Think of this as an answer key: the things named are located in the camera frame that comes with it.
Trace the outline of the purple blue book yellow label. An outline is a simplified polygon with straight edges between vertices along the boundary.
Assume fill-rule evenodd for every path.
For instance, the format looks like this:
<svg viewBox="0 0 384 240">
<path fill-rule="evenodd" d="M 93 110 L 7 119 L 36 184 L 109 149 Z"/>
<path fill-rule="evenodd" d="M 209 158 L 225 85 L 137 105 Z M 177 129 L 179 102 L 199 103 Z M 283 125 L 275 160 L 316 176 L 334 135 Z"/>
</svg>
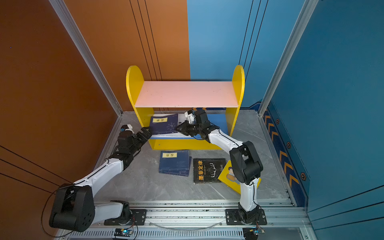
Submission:
<svg viewBox="0 0 384 240">
<path fill-rule="evenodd" d="M 166 116 L 152 116 L 150 120 L 150 131 L 152 135 L 165 135 L 177 133 L 179 125 L 179 115 L 172 114 Z"/>
</svg>

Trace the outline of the dark blue book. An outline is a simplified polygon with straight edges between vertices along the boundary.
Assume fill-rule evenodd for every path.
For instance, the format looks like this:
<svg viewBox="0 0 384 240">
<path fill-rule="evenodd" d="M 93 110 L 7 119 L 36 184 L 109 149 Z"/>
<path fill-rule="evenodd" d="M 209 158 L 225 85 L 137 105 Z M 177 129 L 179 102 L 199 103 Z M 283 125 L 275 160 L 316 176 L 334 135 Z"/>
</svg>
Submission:
<svg viewBox="0 0 384 240">
<path fill-rule="evenodd" d="M 188 177 L 191 162 L 189 150 L 161 151 L 159 173 Z"/>
</svg>

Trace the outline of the white book with dark bars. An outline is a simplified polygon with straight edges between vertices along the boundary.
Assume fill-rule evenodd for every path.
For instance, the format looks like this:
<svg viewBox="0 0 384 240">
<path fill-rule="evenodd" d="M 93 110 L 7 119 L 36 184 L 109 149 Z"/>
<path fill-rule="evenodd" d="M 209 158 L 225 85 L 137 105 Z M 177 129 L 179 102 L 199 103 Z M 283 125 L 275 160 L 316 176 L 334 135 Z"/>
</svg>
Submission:
<svg viewBox="0 0 384 240">
<path fill-rule="evenodd" d="M 178 114 L 178 115 L 179 115 L 179 125 L 180 125 L 186 120 L 186 117 L 183 114 Z M 154 116 L 160 117 L 160 116 L 166 116 L 166 115 L 160 114 L 160 115 L 154 115 Z M 178 132 L 173 134 L 165 134 L 165 135 L 152 135 L 152 139 L 167 139 L 167 138 L 177 139 L 177 138 L 186 138 L 186 136 Z"/>
</svg>

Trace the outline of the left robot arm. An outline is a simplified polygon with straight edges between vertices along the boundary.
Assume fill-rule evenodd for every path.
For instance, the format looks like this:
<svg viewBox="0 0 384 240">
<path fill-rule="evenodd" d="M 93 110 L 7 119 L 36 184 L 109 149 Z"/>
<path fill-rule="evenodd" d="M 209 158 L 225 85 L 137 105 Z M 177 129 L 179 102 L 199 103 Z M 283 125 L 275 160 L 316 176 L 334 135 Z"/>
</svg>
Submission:
<svg viewBox="0 0 384 240">
<path fill-rule="evenodd" d="M 63 184 L 56 191 L 49 226 L 74 232 L 84 232 L 92 224 L 110 221 L 118 225 L 133 223 L 128 202 L 95 203 L 96 193 L 112 178 L 122 173 L 151 138 L 149 128 L 134 133 L 131 125 L 123 125 L 118 144 L 105 162 L 73 184 Z"/>
</svg>

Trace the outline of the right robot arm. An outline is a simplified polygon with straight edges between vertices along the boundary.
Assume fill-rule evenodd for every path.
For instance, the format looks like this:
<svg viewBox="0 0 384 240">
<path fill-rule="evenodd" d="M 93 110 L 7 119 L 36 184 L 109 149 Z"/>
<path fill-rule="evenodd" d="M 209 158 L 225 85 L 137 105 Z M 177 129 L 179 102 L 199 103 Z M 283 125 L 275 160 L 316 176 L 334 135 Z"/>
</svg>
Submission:
<svg viewBox="0 0 384 240">
<path fill-rule="evenodd" d="M 264 210 L 257 202 L 257 185 L 264 167 L 254 144 L 235 140 L 222 132 L 219 126 L 209 121 L 204 110 L 187 111 L 185 117 L 186 120 L 176 128 L 179 133 L 190 137 L 199 135 L 229 154 L 234 175 L 241 186 L 239 215 L 242 222 L 266 225 Z"/>
</svg>

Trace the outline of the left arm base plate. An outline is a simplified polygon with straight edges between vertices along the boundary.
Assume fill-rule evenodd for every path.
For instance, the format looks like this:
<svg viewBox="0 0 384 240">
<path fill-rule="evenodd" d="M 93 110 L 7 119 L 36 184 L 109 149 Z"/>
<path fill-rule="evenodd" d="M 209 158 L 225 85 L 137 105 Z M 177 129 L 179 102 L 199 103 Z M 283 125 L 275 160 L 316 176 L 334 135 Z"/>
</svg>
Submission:
<svg viewBox="0 0 384 240">
<path fill-rule="evenodd" d="M 147 217 L 146 209 L 133 209 L 130 210 L 127 219 L 117 218 L 104 221 L 105 226 L 144 226 Z"/>
</svg>

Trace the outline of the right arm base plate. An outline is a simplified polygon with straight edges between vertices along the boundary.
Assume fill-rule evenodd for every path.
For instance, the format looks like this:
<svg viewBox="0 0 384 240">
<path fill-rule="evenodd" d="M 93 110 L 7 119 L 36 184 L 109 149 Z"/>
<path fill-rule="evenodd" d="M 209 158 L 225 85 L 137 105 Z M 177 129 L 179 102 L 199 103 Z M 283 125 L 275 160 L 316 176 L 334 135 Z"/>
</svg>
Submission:
<svg viewBox="0 0 384 240">
<path fill-rule="evenodd" d="M 229 226 L 234 225 L 258 225 L 268 224 L 265 211 L 262 208 L 255 208 L 250 212 L 243 209 L 226 209 L 226 223 Z"/>
</svg>

